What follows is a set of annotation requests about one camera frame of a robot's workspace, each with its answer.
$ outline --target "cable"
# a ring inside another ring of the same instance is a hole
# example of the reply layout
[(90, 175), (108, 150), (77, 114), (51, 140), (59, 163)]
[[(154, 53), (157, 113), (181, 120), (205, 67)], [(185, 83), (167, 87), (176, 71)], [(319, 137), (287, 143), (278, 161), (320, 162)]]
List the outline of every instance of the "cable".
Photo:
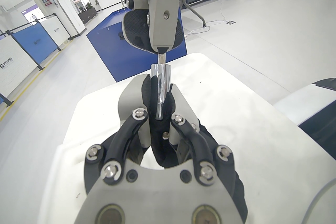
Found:
[(316, 194), (314, 199), (312, 200), (311, 204), (309, 205), (306, 214), (303, 217), (303, 220), (301, 224), (307, 224), (310, 215), (312, 214), (313, 209), (315, 208), (318, 201), (321, 199), (321, 197), (334, 185), (336, 185), (336, 179), (331, 180), (329, 183), (327, 183), (322, 189)]
[[(225, 0), (222, 0), (221, 8), (220, 8), (220, 11), (219, 11), (220, 14), (222, 15), (222, 17), (224, 18), (224, 20), (213, 20), (213, 21), (208, 21), (208, 22), (205, 23), (205, 25), (206, 25), (205, 27), (202, 27), (202, 28), (199, 28), (199, 29), (194, 29), (194, 30), (192, 30), (191, 32), (187, 33), (186, 35), (188, 36), (188, 35), (190, 35), (190, 34), (200, 34), (200, 33), (208, 32), (212, 26), (220, 25), (220, 24), (222, 24), (222, 23), (224, 23), (224, 22), (230, 22), (230, 21), (226, 20), (226, 17), (223, 15), (223, 11), (222, 11), (222, 10), (223, 10), (223, 3), (224, 3), (224, 1), (225, 1)], [(207, 25), (208, 23), (212, 23), (212, 22), (219, 22), (219, 23), (214, 24), (214, 25)], [(202, 31), (202, 32), (197, 32), (197, 31), (199, 31), (199, 30), (203, 30), (203, 29), (205, 29), (205, 28), (208, 28), (208, 29), (207, 29), (207, 30), (204, 30), (204, 31)]]

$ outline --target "yellow floor line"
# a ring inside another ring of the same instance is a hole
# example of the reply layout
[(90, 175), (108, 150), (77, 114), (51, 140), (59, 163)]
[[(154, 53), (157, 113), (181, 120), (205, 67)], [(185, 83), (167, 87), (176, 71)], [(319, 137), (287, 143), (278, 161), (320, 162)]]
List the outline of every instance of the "yellow floor line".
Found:
[[(66, 44), (62, 51), (69, 46), (72, 43), (73, 40), (71, 40), (68, 44)], [(44, 71), (45, 68), (47, 68), (53, 61), (54, 59), (60, 54), (61, 52), (59, 51), (45, 66), (44, 68), (37, 73), (37, 75), (33, 78), (33, 80), (22, 90), (22, 92), (15, 98), (15, 102), (7, 108), (7, 110), (4, 112), (4, 114), (0, 117), (0, 121), (3, 120), (5, 115), (9, 112), (9, 110), (15, 105), (16, 101), (22, 96), (22, 94), (29, 88), (29, 86), (37, 79), (37, 77)]]

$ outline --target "round metal disc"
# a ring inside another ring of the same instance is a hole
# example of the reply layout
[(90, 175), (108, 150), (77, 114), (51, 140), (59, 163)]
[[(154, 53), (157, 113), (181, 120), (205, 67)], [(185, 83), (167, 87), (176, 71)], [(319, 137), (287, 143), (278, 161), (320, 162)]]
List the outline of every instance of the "round metal disc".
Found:
[(214, 208), (203, 205), (194, 211), (192, 224), (221, 224), (221, 221)]
[(124, 224), (125, 214), (117, 205), (107, 205), (97, 216), (96, 224)]

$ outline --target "epoxy floor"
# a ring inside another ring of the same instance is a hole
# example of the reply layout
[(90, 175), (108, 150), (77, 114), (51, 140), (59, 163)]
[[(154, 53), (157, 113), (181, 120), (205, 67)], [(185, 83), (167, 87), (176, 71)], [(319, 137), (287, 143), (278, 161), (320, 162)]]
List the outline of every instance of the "epoxy floor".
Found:
[[(271, 104), (336, 76), (336, 0), (212, 0), (193, 7), (206, 21), (224, 15), (236, 23), (189, 34), (188, 53), (205, 54)], [(77, 102), (115, 82), (85, 34), (116, 9), (100, 12), (0, 122), (0, 223), (37, 222), (54, 152)], [(182, 21), (186, 34), (201, 27), (188, 10)]]

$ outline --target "desk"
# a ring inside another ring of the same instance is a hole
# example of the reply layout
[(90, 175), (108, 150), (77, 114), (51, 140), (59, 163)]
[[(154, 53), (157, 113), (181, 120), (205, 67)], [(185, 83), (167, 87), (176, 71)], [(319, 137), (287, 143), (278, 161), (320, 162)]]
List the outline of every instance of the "desk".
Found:
[[(315, 195), (336, 178), (336, 161), (286, 116), (204, 55), (187, 55), (169, 64), (172, 82), (201, 123), (235, 155), (245, 186), (247, 223), (301, 224)], [(86, 198), (85, 152), (118, 130), (118, 98), (130, 80), (79, 101), (53, 162), (39, 224), (74, 222)], [(149, 152), (142, 165), (158, 168)], [(309, 224), (335, 223), (328, 221), (336, 214), (336, 194), (330, 193), (314, 211), (319, 221)]]

